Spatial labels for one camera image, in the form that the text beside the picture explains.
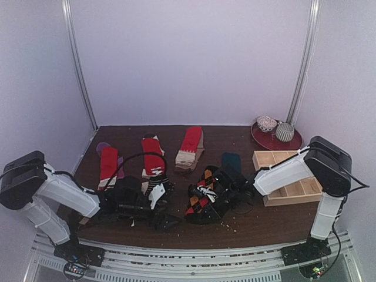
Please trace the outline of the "black red yellow argyle sock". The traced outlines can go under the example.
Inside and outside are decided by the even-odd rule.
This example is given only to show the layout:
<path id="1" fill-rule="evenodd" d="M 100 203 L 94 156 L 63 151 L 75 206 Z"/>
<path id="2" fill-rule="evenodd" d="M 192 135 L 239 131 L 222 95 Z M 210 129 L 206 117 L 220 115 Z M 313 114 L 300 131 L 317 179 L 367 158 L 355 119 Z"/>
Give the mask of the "black red yellow argyle sock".
<path id="1" fill-rule="evenodd" d="M 221 219 L 216 210 L 216 204 L 219 204 L 218 198 L 222 188 L 213 176 L 218 169 L 216 166 L 207 166 L 198 182 L 189 186 L 189 201 L 184 215 L 188 223 L 204 225 L 216 223 Z M 198 186 L 205 186 L 214 190 L 218 195 L 216 202 L 212 203 L 206 196 L 201 194 L 197 189 Z"/>

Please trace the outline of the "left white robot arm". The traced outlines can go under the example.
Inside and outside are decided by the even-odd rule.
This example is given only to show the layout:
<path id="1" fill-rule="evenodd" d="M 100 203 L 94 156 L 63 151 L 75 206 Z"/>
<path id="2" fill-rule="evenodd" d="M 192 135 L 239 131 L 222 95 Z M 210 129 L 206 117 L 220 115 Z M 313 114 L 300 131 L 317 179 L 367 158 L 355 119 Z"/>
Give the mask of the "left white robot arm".
<path id="1" fill-rule="evenodd" d="M 111 173 L 101 190 L 81 186 L 68 172 L 54 170 L 36 150 L 8 163 L 1 174 L 1 205 L 23 212 L 37 229 L 72 261 L 85 252 L 78 243 L 77 218 L 64 220 L 43 201 L 47 197 L 79 213 L 85 224 L 117 222 L 126 217 L 145 219 L 155 230 L 167 230 L 180 219 L 165 212 L 174 186 L 164 173 L 153 178 L 153 187 L 142 192 L 133 176 L 115 178 Z"/>

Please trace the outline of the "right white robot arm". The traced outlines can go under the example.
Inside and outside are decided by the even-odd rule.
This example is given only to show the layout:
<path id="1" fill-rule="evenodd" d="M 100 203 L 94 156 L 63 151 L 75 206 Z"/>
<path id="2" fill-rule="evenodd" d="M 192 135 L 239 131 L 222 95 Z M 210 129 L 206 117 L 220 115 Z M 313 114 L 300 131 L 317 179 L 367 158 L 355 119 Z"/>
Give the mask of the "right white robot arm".
<path id="1" fill-rule="evenodd" d="M 207 166 L 203 177 L 189 186 L 184 218 L 191 224 L 216 223 L 230 209 L 257 194 L 267 196 L 283 186 L 314 177 L 322 187 L 321 198 L 311 239 L 301 246 L 301 254 L 311 260 L 323 251 L 323 241 L 351 190 L 351 169 L 351 156 L 321 136 L 313 137 L 308 146 L 286 160 L 256 170 L 249 179 L 230 164 Z"/>

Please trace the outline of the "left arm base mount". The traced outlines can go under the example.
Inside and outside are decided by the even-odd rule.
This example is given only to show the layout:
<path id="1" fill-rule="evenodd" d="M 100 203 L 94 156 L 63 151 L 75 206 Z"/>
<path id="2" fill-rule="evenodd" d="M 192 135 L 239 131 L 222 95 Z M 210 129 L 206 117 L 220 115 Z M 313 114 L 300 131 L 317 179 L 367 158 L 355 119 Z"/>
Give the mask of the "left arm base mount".
<path id="1" fill-rule="evenodd" d="M 105 249 L 100 247 L 74 245 L 70 242 L 61 245 L 52 243 L 52 245 L 53 255 L 66 261 L 62 272 L 71 281 L 83 278 L 93 266 L 100 267 L 105 255 Z"/>

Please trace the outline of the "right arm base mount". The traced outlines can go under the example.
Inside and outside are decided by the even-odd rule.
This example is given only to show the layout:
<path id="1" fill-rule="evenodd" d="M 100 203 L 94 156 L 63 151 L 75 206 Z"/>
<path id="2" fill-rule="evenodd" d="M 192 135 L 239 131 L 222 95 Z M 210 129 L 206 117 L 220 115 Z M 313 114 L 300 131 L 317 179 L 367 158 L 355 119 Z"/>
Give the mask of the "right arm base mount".
<path id="1" fill-rule="evenodd" d="M 324 274 L 323 259 L 328 259 L 331 249 L 328 240 L 308 238 L 305 243 L 295 244 L 281 249 L 285 266 L 298 264 L 300 274 L 309 279 L 317 279 Z"/>

